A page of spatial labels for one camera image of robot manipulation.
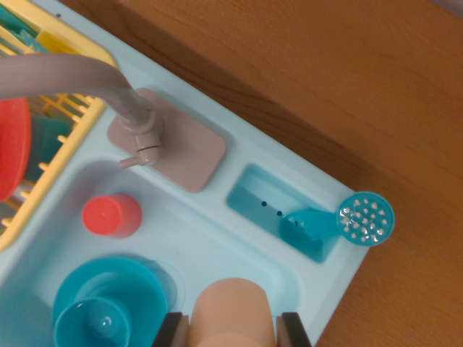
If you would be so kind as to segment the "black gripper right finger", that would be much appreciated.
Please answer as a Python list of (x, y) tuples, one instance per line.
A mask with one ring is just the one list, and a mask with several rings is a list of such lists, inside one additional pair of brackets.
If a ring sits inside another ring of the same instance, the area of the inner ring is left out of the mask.
[(276, 342), (278, 347), (312, 346), (297, 312), (283, 312), (276, 318)]

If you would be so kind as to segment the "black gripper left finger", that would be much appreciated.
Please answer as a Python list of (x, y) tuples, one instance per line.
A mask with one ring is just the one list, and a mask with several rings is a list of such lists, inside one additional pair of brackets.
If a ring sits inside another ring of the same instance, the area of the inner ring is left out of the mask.
[(186, 347), (190, 320), (181, 312), (169, 312), (151, 345), (152, 347)]

